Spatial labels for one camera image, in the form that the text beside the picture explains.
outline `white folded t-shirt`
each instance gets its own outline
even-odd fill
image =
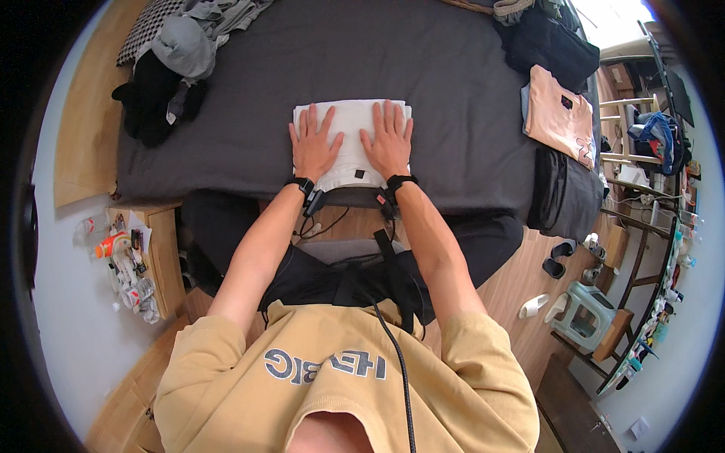
[[[340,147],[340,152],[332,168],[322,175],[315,190],[329,192],[338,187],[382,187],[387,188],[387,182],[382,175],[370,165],[363,144],[360,143],[360,129],[364,129],[370,136],[370,141],[375,141],[375,128],[373,127],[373,104],[379,102],[381,107],[384,99],[355,99],[348,101],[321,102],[317,106],[318,131],[322,120],[327,115],[330,107],[335,106],[335,116],[330,125],[327,135],[327,144],[332,146],[338,133],[345,134]],[[411,117],[410,106],[405,101],[392,101],[393,105],[399,105],[403,111],[403,125]],[[309,105],[298,105],[294,108],[293,123],[294,129],[299,137],[299,115],[302,110],[309,109]]]

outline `light blue stool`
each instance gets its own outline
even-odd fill
[[[569,295],[569,308],[564,319],[552,320],[551,326],[579,346],[594,351],[609,329],[617,310],[596,286],[584,286],[575,280],[569,283],[566,293]],[[594,323],[588,319],[592,316],[596,320]]]

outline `wrist strap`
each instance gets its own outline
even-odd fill
[[[299,186],[299,190],[304,193],[304,203],[302,204],[302,206],[307,207],[310,201],[312,201],[310,199],[310,194],[315,188],[315,183],[313,183],[312,180],[309,178],[289,178],[284,183],[284,185],[287,186],[289,184],[297,184]]]
[[[414,182],[417,186],[419,186],[418,179],[415,177],[415,175],[410,175],[410,176],[393,175],[390,177],[390,179],[388,179],[388,193],[390,195],[394,195],[395,191],[398,190],[405,181]]]

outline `finger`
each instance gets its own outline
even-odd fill
[[[307,137],[307,110],[299,114],[299,137]]]
[[[366,154],[372,152],[373,145],[370,143],[370,136],[364,129],[360,129],[360,143],[362,143]]]
[[[324,134],[325,137],[327,136],[328,132],[330,132],[330,125],[332,124],[332,117],[335,116],[335,107],[330,107],[327,110],[327,115],[325,115],[325,119],[322,120],[322,128],[320,129],[320,133]]]
[[[332,146],[330,147],[331,154],[337,155],[337,153],[340,151],[340,146],[342,146],[342,141],[344,140],[344,138],[345,134],[343,134],[342,132],[337,134],[337,136],[335,137],[335,141],[332,142]]]
[[[399,137],[403,137],[403,109],[400,108],[400,105],[395,105],[395,133]]]
[[[289,123],[289,139],[292,140],[292,146],[299,143],[299,139],[297,138],[297,131],[294,129],[294,124],[291,122]]]
[[[310,114],[307,116],[307,133],[317,133],[317,106],[314,102],[310,104]]]
[[[385,131],[394,132],[393,126],[393,103],[390,99],[385,100]]]
[[[385,125],[383,124],[383,115],[381,113],[381,105],[379,102],[373,104],[373,127],[375,128],[376,135],[382,135],[385,132]]]
[[[407,124],[405,125],[405,134],[403,134],[403,138],[406,142],[410,143],[411,136],[413,136],[413,119],[408,118]]]

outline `pillow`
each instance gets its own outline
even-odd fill
[[[163,25],[164,18],[176,12],[183,3],[184,0],[149,0],[126,36],[126,41],[118,52],[116,66],[136,60],[138,48],[151,41]]]

